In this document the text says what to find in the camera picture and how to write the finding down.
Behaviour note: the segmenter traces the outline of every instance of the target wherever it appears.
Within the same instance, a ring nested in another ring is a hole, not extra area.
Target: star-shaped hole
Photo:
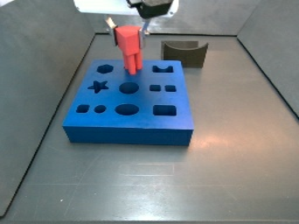
[[[108,84],[107,81],[99,82],[99,81],[94,80],[94,85],[91,87],[88,87],[88,89],[94,89],[95,90],[95,94],[98,94],[102,89],[108,89],[107,84]]]

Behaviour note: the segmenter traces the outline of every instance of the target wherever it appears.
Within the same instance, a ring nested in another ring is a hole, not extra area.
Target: metal table surface
[[[120,59],[98,35],[3,221],[299,221],[299,125],[234,37],[151,36],[210,43],[184,76],[191,145],[70,143],[62,129],[94,59]]]

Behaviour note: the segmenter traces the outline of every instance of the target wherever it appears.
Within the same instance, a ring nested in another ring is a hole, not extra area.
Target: red peg
[[[130,74],[143,68],[143,55],[140,49],[140,26],[126,25],[116,28],[116,42],[123,52],[124,65]]]

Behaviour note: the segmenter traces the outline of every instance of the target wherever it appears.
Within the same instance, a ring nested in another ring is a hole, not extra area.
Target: square hole
[[[176,92],[176,87],[174,85],[167,85],[167,86],[164,86],[164,91],[166,92]]]
[[[154,92],[160,92],[162,91],[162,86],[160,85],[151,85],[150,90]]]

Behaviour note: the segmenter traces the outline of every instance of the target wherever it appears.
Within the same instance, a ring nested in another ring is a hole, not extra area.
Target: shape sorter
[[[188,145],[194,124],[182,62],[144,60],[130,75],[123,60],[95,60],[63,128],[74,143]]]

